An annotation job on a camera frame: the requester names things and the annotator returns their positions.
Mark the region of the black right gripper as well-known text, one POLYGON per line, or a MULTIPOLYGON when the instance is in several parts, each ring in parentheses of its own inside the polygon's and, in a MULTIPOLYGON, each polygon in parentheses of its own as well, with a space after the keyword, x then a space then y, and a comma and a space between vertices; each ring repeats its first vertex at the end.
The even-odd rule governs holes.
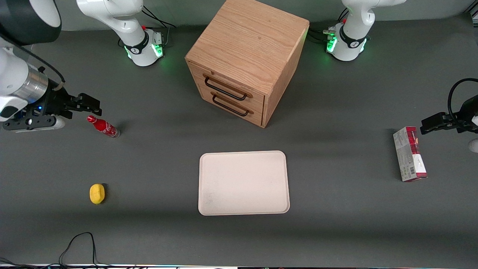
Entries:
POLYGON ((85 93, 74 97, 68 94, 64 87, 61 87, 59 90, 54 90, 54 88, 49 86, 46 93, 39 100, 39 115, 59 115, 69 120, 73 118, 73 111, 102 115, 99 100, 85 93))

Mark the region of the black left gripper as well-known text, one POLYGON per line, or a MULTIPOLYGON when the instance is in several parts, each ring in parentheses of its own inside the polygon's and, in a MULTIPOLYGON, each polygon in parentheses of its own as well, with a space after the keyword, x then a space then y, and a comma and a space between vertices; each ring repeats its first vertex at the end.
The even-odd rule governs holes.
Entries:
POLYGON ((421 121, 422 126, 420 133, 426 135, 427 133, 439 130, 456 129, 457 133, 473 132, 477 133, 477 113, 478 113, 478 96, 475 95, 467 99, 458 112, 458 120, 463 127, 459 127, 450 114, 446 112, 439 112, 421 121))

